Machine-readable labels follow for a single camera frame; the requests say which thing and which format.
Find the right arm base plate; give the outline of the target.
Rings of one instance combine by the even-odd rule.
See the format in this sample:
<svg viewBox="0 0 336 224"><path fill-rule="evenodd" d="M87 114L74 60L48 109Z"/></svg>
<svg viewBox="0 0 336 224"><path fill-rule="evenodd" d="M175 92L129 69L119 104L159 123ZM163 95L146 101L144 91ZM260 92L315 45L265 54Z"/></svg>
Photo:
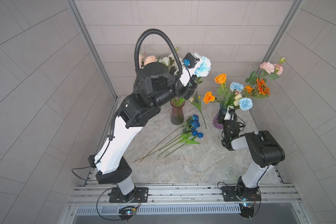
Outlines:
<svg viewBox="0 0 336 224"><path fill-rule="evenodd" d="M245 188L243 187L220 187L225 202L255 202L261 200L261 193L259 188Z"/></svg>

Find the pink glass vase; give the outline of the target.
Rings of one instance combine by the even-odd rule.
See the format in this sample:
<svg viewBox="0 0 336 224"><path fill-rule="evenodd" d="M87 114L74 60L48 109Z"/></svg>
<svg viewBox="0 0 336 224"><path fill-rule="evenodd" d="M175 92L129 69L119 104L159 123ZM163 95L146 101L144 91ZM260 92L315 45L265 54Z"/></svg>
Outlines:
<svg viewBox="0 0 336 224"><path fill-rule="evenodd" d="M174 125L181 125L184 122L184 113L183 107L185 105L185 99L183 98L174 98L170 101L172 106L171 112L171 123Z"/></svg>

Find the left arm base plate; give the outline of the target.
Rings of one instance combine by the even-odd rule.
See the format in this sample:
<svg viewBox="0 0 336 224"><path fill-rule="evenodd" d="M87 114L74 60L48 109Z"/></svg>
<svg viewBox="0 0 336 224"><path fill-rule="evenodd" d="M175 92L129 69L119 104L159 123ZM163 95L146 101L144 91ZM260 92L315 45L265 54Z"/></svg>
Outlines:
<svg viewBox="0 0 336 224"><path fill-rule="evenodd" d="M132 192L124 195L121 190L116 187L109 193L109 203L146 203L148 197L149 188L137 188L135 187Z"/></svg>

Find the light blue carnation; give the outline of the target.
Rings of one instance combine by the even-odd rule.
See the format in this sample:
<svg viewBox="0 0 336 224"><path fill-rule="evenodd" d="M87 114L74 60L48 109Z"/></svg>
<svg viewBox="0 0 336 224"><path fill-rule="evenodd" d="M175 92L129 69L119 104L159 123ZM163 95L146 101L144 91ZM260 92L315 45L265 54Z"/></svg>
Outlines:
<svg viewBox="0 0 336 224"><path fill-rule="evenodd" d="M205 56L201 56L201 60L199 62L202 62L199 67L196 68L194 75L197 76L195 82L197 84L202 83L202 78L208 76L210 70L211 70L211 61Z"/></svg>

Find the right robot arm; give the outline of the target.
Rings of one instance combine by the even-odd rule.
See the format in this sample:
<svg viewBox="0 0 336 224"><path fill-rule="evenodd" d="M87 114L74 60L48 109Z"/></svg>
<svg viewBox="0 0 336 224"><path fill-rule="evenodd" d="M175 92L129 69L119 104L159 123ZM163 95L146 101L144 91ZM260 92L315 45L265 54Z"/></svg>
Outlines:
<svg viewBox="0 0 336 224"><path fill-rule="evenodd" d="M221 142L224 148L229 151L248 149L251 154L252 162L248 170L239 177L234 190L239 200L246 201L249 197L258 195L261 178L285 160L285 153L267 130L240 134L245 124L238 122L233 108L225 115L219 113L217 122L223 125Z"/></svg>

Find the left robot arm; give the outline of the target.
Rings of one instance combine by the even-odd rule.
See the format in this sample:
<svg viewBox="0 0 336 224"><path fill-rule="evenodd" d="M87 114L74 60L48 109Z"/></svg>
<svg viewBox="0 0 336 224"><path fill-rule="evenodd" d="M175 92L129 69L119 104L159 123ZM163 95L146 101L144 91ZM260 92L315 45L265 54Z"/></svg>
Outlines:
<svg viewBox="0 0 336 224"><path fill-rule="evenodd" d="M171 74L161 62L140 65L140 49L149 35L158 35L169 46L178 70ZM98 170L99 184L116 184L125 197L124 202L135 199L136 186L132 181L132 169L123 157L133 138L147 122L160 113L161 106L174 98L189 99L197 88L197 74L204 57L187 53L183 60L169 37L158 29L148 29L138 38L134 49L136 80L132 94L125 97L111 118L110 130L101 150L88 157L89 167Z"/></svg>

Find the blue purple glass vase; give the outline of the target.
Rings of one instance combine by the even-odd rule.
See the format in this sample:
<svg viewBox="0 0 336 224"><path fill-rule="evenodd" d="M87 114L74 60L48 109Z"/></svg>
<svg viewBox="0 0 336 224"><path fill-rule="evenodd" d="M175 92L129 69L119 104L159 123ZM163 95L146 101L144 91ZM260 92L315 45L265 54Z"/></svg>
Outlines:
<svg viewBox="0 0 336 224"><path fill-rule="evenodd" d="M213 126L216 129L222 130L224 128L223 121L224 121L225 115L226 115L226 110L224 108L220 108L219 112L213 118Z"/></svg>

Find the blue rose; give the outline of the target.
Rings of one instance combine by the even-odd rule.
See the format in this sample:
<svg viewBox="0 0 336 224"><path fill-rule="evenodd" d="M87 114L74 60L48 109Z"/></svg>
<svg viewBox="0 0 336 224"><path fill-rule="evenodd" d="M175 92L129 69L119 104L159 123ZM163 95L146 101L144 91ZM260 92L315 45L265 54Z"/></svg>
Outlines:
<svg viewBox="0 0 336 224"><path fill-rule="evenodd" d="M199 145L200 142L198 142L197 139L203 137L203 134L198 131L200 127L199 115L193 114L182 124L180 128L178 128L178 131L181 131L180 134L173 137L173 139L164 143L157 149L152 149L145 157L159 153L157 157L166 158L184 146Z"/></svg>
<svg viewBox="0 0 336 224"><path fill-rule="evenodd" d="M168 153L165 157L167 157L168 155L172 154L173 152L175 152L176 150L178 150L182 146L192 145L192 144L199 144L196 141L196 138L199 138L199 134L198 134L197 130L200 127L200 122L199 122L198 119L195 119L195 117L196 117L195 115L192 116L192 117L189 117L188 120L186 122L184 122L181 127L179 127L177 130L173 131L171 134L168 135L168 137L170 137L172 134L174 134L175 132L177 132L179 130L182 130L182 132L183 132L183 130L185 128L186 129L190 129L190 128L194 127L196 129L196 131L194 131L190 137L188 137L187 139L180 140L177 144L174 144L172 147L167 148L166 150L163 149L162 151L158 151L158 149L163 146L163 145L160 146L160 144L163 143L167 139L167 137L166 137L157 146L155 146L151 151L149 151L144 157L139 158L139 159L135 160L134 162L136 162L136 161L143 161L145 158L153 155L156 152L160 152L160 154L158 155L158 157L159 157L159 156L161 156L162 154L164 154L165 152L167 152L168 150L170 150L171 148L173 148L175 146L177 146L177 148L174 149L172 152Z"/></svg>

